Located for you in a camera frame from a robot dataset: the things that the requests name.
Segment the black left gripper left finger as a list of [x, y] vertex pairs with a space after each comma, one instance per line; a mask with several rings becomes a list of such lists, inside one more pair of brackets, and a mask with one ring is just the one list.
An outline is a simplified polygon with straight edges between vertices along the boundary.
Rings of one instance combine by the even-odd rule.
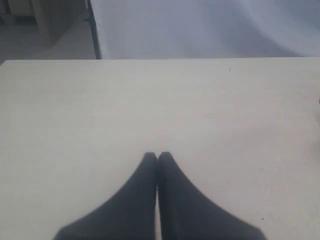
[[153, 240], [157, 157], [146, 152], [127, 182], [104, 204], [61, 228], [56, 240]]

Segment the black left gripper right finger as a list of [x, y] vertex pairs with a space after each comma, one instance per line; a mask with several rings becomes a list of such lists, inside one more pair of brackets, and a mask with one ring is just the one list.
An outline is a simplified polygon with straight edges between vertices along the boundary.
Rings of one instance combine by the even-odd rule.
[[257, 227], [202, 194], [170, 152], [158, 157], [158, 204], [164, 240], [264, 240]]

